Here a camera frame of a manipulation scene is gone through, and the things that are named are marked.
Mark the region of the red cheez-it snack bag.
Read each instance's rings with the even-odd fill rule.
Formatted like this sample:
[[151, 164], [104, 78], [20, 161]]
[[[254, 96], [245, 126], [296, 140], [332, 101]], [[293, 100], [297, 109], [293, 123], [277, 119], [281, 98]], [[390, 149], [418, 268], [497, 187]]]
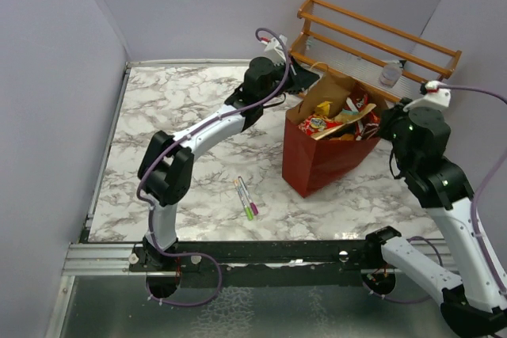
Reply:
[[345, 123], [329, 119], [325, 116], [318, 116], [316, 114], [308, 116], [302, 123], [298, 125], [300, 131], [313, 139], [320, 139], [326, 134], [335, 132], [340, 129]]

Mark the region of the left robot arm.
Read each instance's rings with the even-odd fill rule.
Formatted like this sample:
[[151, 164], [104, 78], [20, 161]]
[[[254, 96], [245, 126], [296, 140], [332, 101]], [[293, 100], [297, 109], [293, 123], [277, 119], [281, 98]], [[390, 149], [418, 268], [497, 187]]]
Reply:
[[190, 189], [195, 161], [218, 143], [253, 126], [274, 97], [301, 93], [319, 78], [294, 59], [275, 64], [257, 57], [250, 61], [242, 83], [216, 112], [172, 135], [158, 131], [152, 136], [138, 170], [136, 196], [148, 206], [143, 251], [154, 268], [166, 270], [180, 256], [175, 251], [177, 205]]

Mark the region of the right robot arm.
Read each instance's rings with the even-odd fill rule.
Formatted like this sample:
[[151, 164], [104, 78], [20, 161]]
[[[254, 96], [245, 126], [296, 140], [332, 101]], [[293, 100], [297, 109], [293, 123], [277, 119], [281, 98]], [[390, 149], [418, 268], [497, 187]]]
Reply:
[[417, 251], [390, 226], [367, 235], [364, 259], [374, 268], [389, 264], [404, 272], [439, 306], [456, 335], [495, 336], [506, 328], [505, 272], [471, 209], [467, 176], [444, 156], [450, 134], [440, 110], [409, 98], [383, 111], [378, 131], [392, 144], [397, 176], [442, 233], [457, 272]]

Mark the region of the red brown paper bag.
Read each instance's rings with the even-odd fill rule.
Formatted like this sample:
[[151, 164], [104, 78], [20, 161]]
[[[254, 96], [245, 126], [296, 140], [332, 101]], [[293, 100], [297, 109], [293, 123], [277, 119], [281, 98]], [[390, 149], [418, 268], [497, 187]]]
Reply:
[[303, 198], [308, 197], [355, 169], [375, 148], [379, 138], [356, 141], [352, 124], [340, 131], [315, 140], [299, 130], [298, 125], [314, 114], [314, 108], [323, 101], [331, 101], [329, 119], [334, 119], [344, 108], [346, 98], [354, 90], [363, 90], [376, 114], [387, 109], [386, 101], [366, 89], [355, 79], [325, 73], [307, 95], [286, 112], [284, 126], [282, 177]]

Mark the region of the red doritos chip bag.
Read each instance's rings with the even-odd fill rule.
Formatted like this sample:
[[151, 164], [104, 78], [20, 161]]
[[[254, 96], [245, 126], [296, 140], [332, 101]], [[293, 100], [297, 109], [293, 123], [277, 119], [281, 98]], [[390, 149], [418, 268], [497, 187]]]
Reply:
[[[358, 108], [358, 111], [362, 111], [367, 104], [375, 104], [371, 103], [369, 100], [369, 95], [363, 90], [354, 90], [349, 96], [355, 106]], [[379, 128], [380, 118], [376, 114], [376, 108], [369, 112], [363, 119], [352, 124], [353, 126], [353, 135], [356, 141], [371, 139], [374, 134], [377, 132]]]

